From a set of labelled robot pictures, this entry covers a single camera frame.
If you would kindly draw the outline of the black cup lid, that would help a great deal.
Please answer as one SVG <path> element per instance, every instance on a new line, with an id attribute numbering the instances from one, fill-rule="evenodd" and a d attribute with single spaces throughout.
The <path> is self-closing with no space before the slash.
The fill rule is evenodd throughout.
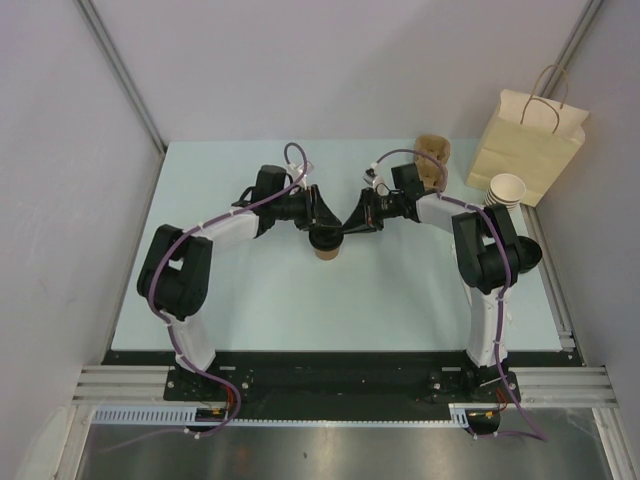
<path id="1" fill-rule="evenodd" d="M 309 230 L 308 238 L 314 249 L 329 252 L 341 247 L 344 233 L 340 227 L 315 227 Z"/>

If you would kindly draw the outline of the brown paper bag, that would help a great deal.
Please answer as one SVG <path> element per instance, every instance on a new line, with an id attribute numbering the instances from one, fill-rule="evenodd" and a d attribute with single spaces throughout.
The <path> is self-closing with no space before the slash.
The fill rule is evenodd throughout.
<path id="1" fill-rule="evenodd" d="M 469 167 L 466 184 L 486 190 L 499 174 L 524 181 L 522 202 L 535 207 L 585 142 L 589 112 L 567 103 L 504 89 Z"/>

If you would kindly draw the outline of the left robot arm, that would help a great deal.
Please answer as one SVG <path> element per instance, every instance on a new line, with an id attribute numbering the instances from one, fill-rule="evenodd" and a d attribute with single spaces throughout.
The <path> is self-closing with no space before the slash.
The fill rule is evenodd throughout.
<path id="1" fill-rule="evenodd" d="M 342 222 L 329 209 L 317 185 L 285 181 L 282 167 L 264 165 L 256 182 L 216 222 L 206 222 L 187 234 L 164 224 L 156 230 L 137 279 L 137 293 L 165 323 L 177 363 L 189 371 L 186 387 L 197 398 L 214 397 L 221 376 L 209 368 L 215 347 L 197 312 L 205 303 L 212 259 L 245 240 L 263 235 L 278 221 L 291 221 L 309 236 L 317 253 L 334 257 L 344 234 Z"/>

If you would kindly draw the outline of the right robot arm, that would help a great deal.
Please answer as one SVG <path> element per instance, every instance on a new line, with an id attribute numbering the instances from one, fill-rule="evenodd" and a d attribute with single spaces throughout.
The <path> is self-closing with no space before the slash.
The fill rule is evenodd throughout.
<path id="1" fill-rule="evenodd" d="M 466 354 L 475 365 L 461 376 L 463 393 L 484 401 L 497 389 L 490 369 L 505 373 L 504 317 L 510 289 L 520 273 L 520 243 L 506 208 L 480 208 L 426 190 L 414 164 L 392 169 L 395 188 L 380 194 L 375 184 L 361 191 L 342 227 L 346 234 L 376 232 L 402 217 L 450 233 L 459 276 L 468 290 L 471 330 Z"/>

